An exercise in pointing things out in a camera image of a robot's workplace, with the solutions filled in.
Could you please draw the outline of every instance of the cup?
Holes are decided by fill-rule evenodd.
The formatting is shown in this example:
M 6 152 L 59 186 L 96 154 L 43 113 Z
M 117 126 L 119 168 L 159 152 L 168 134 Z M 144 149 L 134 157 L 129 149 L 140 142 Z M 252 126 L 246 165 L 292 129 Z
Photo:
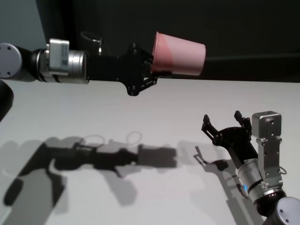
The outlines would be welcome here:
M 205 61 L 205 45 L 156 33 L 152 72 L 200 75 Z

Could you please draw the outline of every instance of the white table surface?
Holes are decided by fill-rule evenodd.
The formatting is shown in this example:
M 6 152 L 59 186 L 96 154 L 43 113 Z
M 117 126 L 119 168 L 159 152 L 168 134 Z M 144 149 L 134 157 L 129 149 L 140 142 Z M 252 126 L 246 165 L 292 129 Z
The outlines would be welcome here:
M 73 171 L 52 165 L 66 185 L 54 208 L 51 182 L 43 169 L 35 170 L 22 177 L 24 186 L 13 206 L 1 201 L 2 224 L 261 224 L 234 184 L 229 154 L 201 131 L 204 114 L 217 129 L 238 126 L 236 110 L 246 117 L 269 110 L 282 114 L 280 164 L 288 171 L 284 189 L 300 198 L 299 84 L 159 79 L 130 97 L 117 82 L 7 83 L 15 100 L 0 123 L 0 199 L 43 142 L 70 147 L 81 138 L 86 144 L 103 144 L 104 139 L 99 151 L 108 152 L 136 152 L 139 144 L 165 146 L 176 149 L 177 167 L 128 165 L 118 168 L 125 174 L 119 178 L 90 165 Z M 228 160 L 229 167 L 202 167 L 193 157 L 196 146 L 206 161 Z

